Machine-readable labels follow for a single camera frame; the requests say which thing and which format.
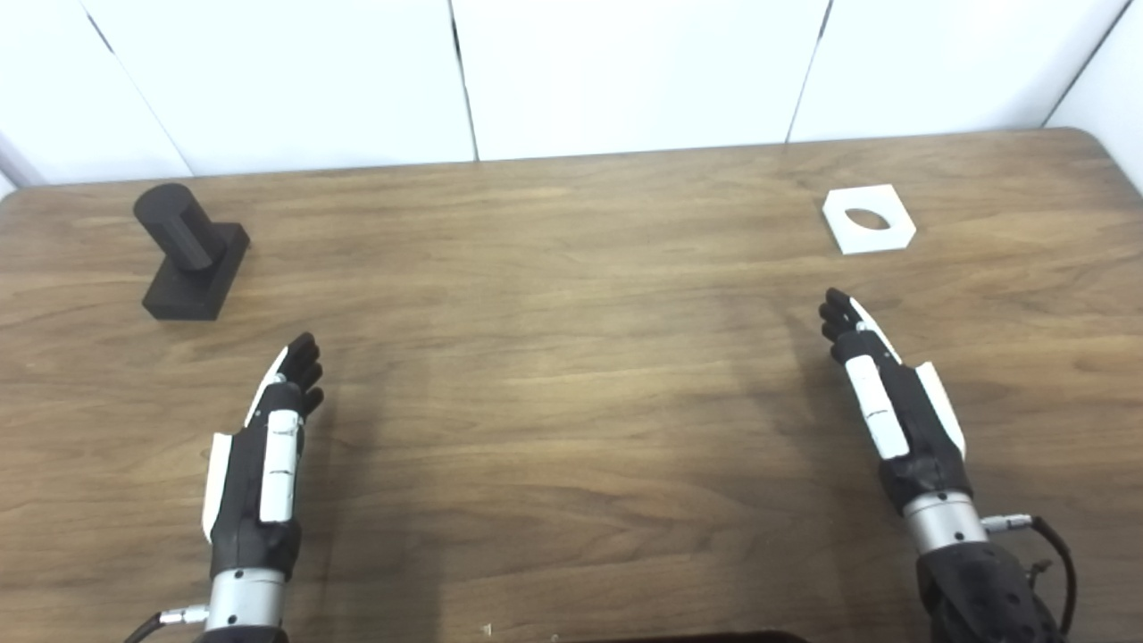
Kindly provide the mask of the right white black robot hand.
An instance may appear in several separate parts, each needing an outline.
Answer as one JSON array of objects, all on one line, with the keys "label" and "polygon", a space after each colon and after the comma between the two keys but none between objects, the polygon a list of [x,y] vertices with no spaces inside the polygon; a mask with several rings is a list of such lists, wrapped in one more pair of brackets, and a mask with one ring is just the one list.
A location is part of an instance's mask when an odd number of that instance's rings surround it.
[{"label": "right white black robot hand", "polygon": [[972,497],[966,439],[935,367],[904,363],[872,314],[844,290],[828,288],[818,314],[880,459],[880,484],[898,515],[920,497]]}]

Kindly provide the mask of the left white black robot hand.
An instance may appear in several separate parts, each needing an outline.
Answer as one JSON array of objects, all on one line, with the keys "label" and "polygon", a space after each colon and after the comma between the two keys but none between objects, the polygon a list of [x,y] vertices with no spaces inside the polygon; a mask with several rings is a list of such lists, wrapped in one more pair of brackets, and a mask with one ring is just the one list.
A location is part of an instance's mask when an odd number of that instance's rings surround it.
[{"label": "left white black robot hand", "polygon": [[211,577],[270,570],[291,579],[302,528],[295,516],[304,427],[325,399],[311,332],[299,333],[263,373],[240,429],[215,434],[203,493]]}]

